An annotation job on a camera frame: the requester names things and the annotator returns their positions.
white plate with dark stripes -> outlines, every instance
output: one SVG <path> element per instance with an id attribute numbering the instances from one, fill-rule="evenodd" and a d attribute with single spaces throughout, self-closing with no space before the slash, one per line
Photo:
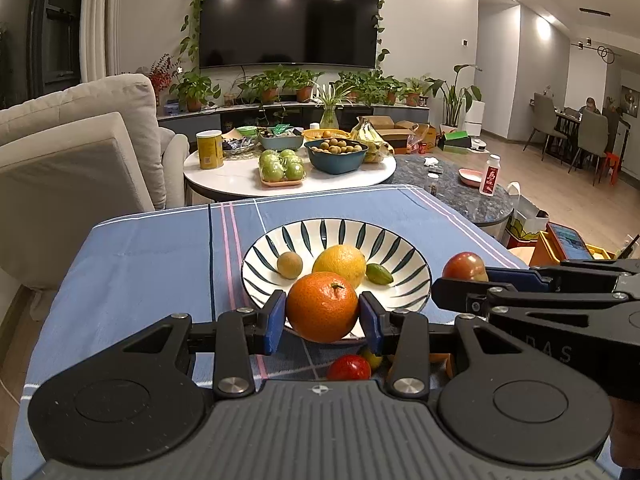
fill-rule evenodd
<path id="1" fill-rule="evenodd" d="M 376 285 L 367 278 L 356 289 L 370 290 L 387 310 L 406 308 L 420 312 L 431 295 L 431 270 L 420 252 L 401 236 L 366 222 L 337 218 L 316 218 L 294 222 L 265 234 L 253 244 L 242 262 L 244 290 L 258 307 L 263 307 L 274 290 L 289 292 L 295 280 L 276 270 L 278 257 L 293 251 L 302 257 L 300 276 L 311 273 L 314 261 L 326 248 L 337 244 L 357 247 L 368 264 L 380 264 L 391 272 L 391 285 Z M 293 332 L 289 323 L 287 328 Z M 353 342 L 364 338 L 360 323 L 343 338 Z"/>

blue tablecloth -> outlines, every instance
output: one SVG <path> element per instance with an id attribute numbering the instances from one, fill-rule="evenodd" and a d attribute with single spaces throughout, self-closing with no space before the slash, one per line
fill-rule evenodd
<path id="1" fill-rule="evenodd" d="M 194 322 L 245 305 L 242 256 L 280 225 L 324 216 L 368 221 L 410 241 L 430 264 L 434 279 L 461 251 L 488 266 L 524 264 L 439 200 L 413 186 L 376 186 L 279 198 L 195 206 L 117 218 L 97 225 L 69 270 L 33 351 L 14 437 L 13 477 L 27 478 L 42 463 L 27 424 L 29 400 L 56 373 L 173 312 Z M 432 322 L 455 314 L 430 301 Z M 322 378 L 344 346 L 304 342 L 284 333 L 274 356 L 254 359 L 264 378 Z M 199 354 L 193 380 L 211 385 L 213 354 Z"/>

dark stone tabletop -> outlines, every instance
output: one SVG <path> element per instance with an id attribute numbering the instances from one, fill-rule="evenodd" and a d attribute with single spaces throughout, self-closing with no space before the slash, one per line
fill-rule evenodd
<path id="1" fill-rule="evenodd" d="M 467 186 L 460 180 L 459 166 L 436 158 L 444 172 L 438 179 L 437 198 L 479 227 L 504 221 L 513 211 L 513 199 L 503 186 L 498 184 L 494 196 L 481 195 L 477 187 Z M 425 155 L 396 155 L 394 184 L 413 184 L 424 188 L 427 184 L 428 168 Z"/>

yellow can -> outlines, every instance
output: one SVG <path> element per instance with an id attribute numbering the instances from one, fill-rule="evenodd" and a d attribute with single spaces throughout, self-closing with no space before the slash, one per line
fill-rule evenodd
<path id="1" fill-rule="evenodd" d="M 201 170 L 215 170 L 222 166 L 222 130 L 207 130 L 196 134 Z"/>

red fruit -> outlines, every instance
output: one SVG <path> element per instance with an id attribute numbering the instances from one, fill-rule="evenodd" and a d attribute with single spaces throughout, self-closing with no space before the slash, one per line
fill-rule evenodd
<path id="1" fill-rule="evenodd" d="M 371 367 L 364 357 L 343 355 L 329 367 L 326 378 L 329 381 L 363 381 L 371 378 Z"/>
<path id="2" fill-rule="evenodd" d="M 484 262 L 475 253 L 459 253 L 453 256 L 442 269 L 442 277 L 475 282 L 489 281 Z"/>

